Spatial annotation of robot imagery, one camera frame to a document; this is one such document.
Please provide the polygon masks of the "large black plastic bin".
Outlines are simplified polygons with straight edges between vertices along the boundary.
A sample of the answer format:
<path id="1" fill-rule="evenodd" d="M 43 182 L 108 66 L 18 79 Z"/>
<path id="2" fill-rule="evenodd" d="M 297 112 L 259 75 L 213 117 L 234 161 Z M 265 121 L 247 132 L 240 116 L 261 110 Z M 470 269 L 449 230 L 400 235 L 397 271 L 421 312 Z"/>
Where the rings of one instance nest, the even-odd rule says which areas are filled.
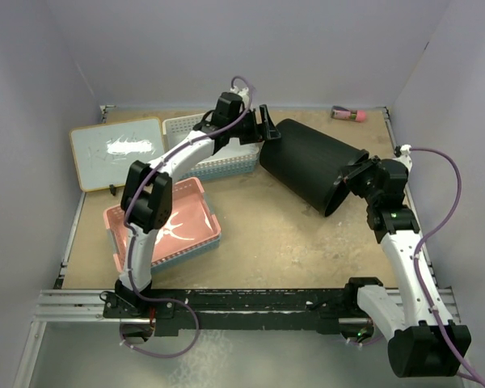
<path id="1" fill-rule="evenodd" d="M 369 152 L 292 119 L 276 129 L 281 138 L 264 143 L 260 165 L 322 216 L 330 216 L 349 194 L 342 168 L 367 160 Z"/>

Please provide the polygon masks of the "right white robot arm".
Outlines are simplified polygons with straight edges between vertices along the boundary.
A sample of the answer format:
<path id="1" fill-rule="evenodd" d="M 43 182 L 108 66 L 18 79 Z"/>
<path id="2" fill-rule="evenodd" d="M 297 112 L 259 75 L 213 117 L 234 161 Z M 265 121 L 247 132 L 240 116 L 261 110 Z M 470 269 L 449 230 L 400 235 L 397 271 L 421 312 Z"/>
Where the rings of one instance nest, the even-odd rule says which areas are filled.
<path id="1" fill-rule="evenodd" d="M 411 160 L 371 158 L 345 166 L 345 186 L 367 204 L 367 223 L 390 261 L 402 303 L 380 285 L 362 285 L 344 295 L 352 316 L 366 313 L 387 341 L 398 377 L 451 377 L 471 343 L 470 331 L 455 323 L 421 251 L 420 227 L 405 205 Z"/>

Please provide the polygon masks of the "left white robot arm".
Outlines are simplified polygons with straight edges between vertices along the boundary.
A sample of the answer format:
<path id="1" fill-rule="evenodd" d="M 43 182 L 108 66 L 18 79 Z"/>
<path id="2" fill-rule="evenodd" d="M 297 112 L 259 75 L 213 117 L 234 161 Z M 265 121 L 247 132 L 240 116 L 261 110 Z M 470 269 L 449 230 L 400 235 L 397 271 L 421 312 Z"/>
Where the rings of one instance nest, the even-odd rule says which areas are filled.
<path id="1" fill-rule="evenodd" d="M 121 305 L 131 316 L 141 317 L 150 308 L 150 297 L 144 292 L 152 282 L 150 268 L 158 231 L 172 213 L 175 180 L 217 154 L 233 138 L 242 146 L 280 139 L 265 105 L 259 106 L 260 118 L 256 118 L 251 107 L 253 92 L 251 86 L 233 86 L 177 146 L 151 162 L 137 160 L 130 166 L 120 202 L 129 239 L 118 283 L 129 290 Z"/>

